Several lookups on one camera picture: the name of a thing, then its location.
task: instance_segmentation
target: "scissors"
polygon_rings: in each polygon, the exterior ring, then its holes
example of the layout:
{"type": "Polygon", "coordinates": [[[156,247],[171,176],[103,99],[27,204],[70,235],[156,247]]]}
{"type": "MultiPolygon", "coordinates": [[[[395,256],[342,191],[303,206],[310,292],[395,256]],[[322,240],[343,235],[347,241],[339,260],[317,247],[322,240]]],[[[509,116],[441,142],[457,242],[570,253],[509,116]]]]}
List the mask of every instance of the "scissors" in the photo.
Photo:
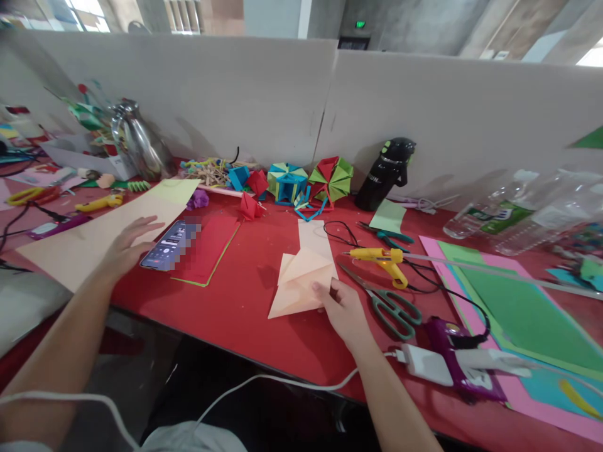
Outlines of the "scissors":
{"type": "Polygon", "coordinates": [[[372,307],[381,319],[381,321],[385,323],[385,325],[396,336],[398,336],[400,340],[406,341],[415,337],[415,329],[413,328],[413,325],[419,326],[423,321],[423,315],[421,314],[421,311],[416,308],[415,305],[413,305],[406,298],[398,295],[397,293],[387,290],[376,289],[368,285],[365,280],[363,280],[356,273],[353,273],[345,265],[339,262],[338,264],[341,268],[343,268],[346,273],[348,273],[349,276],[352,277],[353,280],[355,280],[355,282],[360,284],[364,288],[364,290],[366,290],[366,292],[371,297],[372,307]],[[392,325],[392,323],[387,319],[387,317],[385,317],[381,310],[391,315],[392,318],[394,318],[396,322],[404,328],[406,334],[402,334],[394,325],[392,325]]]}
{"type": "Polygon", "coordinates": [[[403,242],[406,242],[406,243],[415,243],[414,239],[412,239],[411,237],[409,237],[405,234],[398,234],[397,232],[391,232],[391,231],[385,231],[383,229],[377,229],[377,228],[371,227],[370,225],[368,225],[365,222],[358,222],[358,226],[368,229],[369,231],[373,231],[377,235],[377,238],[383,240],[383,242],[385,242],[385,244],[388,247],[401,249],[403,252],[406,252],[406,253],[410,253],[410,251],[407,250],[406,248],[402,248],[400,245],[398,245],[396,242],[394,242],[392,240],[392,238],[402,240],[403,242]]]}

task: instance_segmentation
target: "red tablecloth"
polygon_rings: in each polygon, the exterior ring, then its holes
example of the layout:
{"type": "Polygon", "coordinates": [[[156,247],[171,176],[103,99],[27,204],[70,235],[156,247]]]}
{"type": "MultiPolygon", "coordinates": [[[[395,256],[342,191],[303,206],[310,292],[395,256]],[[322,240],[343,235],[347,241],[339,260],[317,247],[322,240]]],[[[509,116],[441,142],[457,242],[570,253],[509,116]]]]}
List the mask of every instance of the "red tablecloth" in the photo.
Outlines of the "red tablecloth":
{"type": "MultiPolygon", "coordinates": [[[[77,193],[74,202],[81,202],[81,197],[90,196],[86,193],[98,193],[98,190],[84,189],[81,192],[83,193],[77,193]]],[[[56,208],[64,199],[61,198],[48,207],[56,208]]],[[[210,206],[200,211],[200,215],[202,218],[210,212],[237,215],[238,204],[238,198],[210,195],[210,206]]],[[[339,383],[355,365],[325,314],[310,311],[267,319],[276,292],[281,255],[297,253],[300,244],[297,232],[299,217],[293,209],[276,206],[271,202],[264,205],[268,208],[266,216],[241,225],[208,287],[201,288],[175,281],[170,279],[169,274],[137,267],[117,285],[113,303],[135,315],[149,318],[280,372],[320,385],[339,383]]],[[[0,212],[0,223],[6,225],[17,213],[15,209],[0,212]]],[[[29,215],[28,213],[13,226],[15,230],[33,227],[43,221],[35,212],[32,213],[32,219],[28,218],[29,215]]],[[[371,217],[371,213],[358,211],[352,200],[346,198],[337,202],[334,212],[325,213],[317,219],[344,221],[363,246],[382,247],[383,244],[371,233],[356,227],[356,222],[368,222],[371,217]]],[[[418,242],[419,235],[451,241],[442,232],[442,225],[449,218],[448,212],[433,217],[409,211],[403,222],[403,232],[417,240],[415,244],[408,246],[409,250],[417,254],[425,253],[418,242]]],[[[339,233],[344,234],[344,229],[340,228],[339,233]]],[[[24,238],[10,239],[7,249],[27,241],[24,238]]],[[[465,240],[463,244],[484,249],[483,244],[476,240],[465,240]]],[[[331,249],[336,259],[348,259],[340,256],[340,253],[350,250],[348,245],[331,240],[331,249]]],[[[26,264],[13,252],[5,252],[3,257],[15,264],[26,264]]],[[[544,269],[557,261],[551,255],[541,252],[525,253],[518,260],[534,277],[545,277],[544,269]]],[[[408,267],[402,266],[402,269],[412,284],[420,288],[428,287],[428,283],[408,267]]],[[[354,286],[344,272],[339,271],[339,276],[342,281],[354,286]]],[[[442,293],[406,293],[406,296],[416,303],[424,318],[437,315],[460,321],[448,297],[442,293]]],[[[560,292],[553,293],[553,296],[599,343],[603,343],[603,327],[600,324],[603,304],[560,292]]],[[[399,345],[381,328],[378,319],[368,308],[368,297],[364,292],[361,293],[361,299],[373,335],[382,350],[399,345]]],[[[417,331],[416,342],[419,346],[428,346],[421,328],[417,331]]],[[[494,402],[478,402],[475,406],[469,406],[454,391],[414,378],[402,365],[396,362],[392,364],[427,423],[443,434],[489,450],[603,449],[592,441],[518,414],[494,402]]],[[[341,390],[341,394],[364,401],[360,378],[352,379],[341,390]]]]}

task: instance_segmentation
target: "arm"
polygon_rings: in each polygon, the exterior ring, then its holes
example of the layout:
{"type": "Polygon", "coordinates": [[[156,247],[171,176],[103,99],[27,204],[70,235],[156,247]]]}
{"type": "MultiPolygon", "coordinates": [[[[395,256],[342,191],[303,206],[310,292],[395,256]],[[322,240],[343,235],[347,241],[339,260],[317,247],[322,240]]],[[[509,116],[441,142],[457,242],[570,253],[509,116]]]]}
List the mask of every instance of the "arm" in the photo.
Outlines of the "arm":
{"type": "Polygon", "coordinates": [[[314,283],[333,328],[352,353],[384,452],[441,451],[438,441],[372,337],[358,293],[333,279],[331,292],[314,283]]]}
{"type": "MultiPolygon", "coordinates": [[[[29,390],[82,392],[101,345],[113,287],[154,243],[132,247],[134,240],[163,223],[140,218],[117,237],[103,261],[84,281],[38,348],[5,388],[2,396],[29,390]]],[[[36,441],[56,450],[67,434],[75,404],[16,401],[0,406],[0,443],[36,441]]]]}

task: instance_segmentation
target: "green origami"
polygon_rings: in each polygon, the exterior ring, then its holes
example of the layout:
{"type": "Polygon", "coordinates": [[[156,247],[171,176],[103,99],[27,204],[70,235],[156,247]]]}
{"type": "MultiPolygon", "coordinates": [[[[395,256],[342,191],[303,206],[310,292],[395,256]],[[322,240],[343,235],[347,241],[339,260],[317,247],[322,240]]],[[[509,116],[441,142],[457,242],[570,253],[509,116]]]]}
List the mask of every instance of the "green origami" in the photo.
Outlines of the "green origami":
{"type": "MultiPolygon", "coordinates": [[[[314,171],[312,171],[309,181],[312,183],[327,184],[331,202],[335,202],[350,194],[350,182],[353,175],[354,167],[340,157],[333,168],[330,180],[327,181],[327,178],[320,172],[317,165],[314,171]]],[[[327,194],[324,191],[320,191],[315,196],[316,199],[321,201],[324,201],[326,197],[327,194]]]]}

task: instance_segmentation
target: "stainless steel kettle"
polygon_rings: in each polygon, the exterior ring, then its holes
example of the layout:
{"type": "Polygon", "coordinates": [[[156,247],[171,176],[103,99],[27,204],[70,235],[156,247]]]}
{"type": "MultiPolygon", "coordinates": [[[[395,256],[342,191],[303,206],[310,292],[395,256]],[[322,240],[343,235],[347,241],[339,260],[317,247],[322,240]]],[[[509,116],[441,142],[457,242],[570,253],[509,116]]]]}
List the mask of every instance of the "stainless steel kettle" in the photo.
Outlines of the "stainless steel kettle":
{"type": "Polygon", "coordinates": [[[124,99],[120,104],[110,108],[113,110],[111,118],[113,139],[130,156],[140,177],[149,182],[174,177],[178,173],[178,168],[170,150],[140,117],[138,102],[124,99]],[[127,149],[123,149],[119,135],[120,128],[123,128],[127,149]]]}

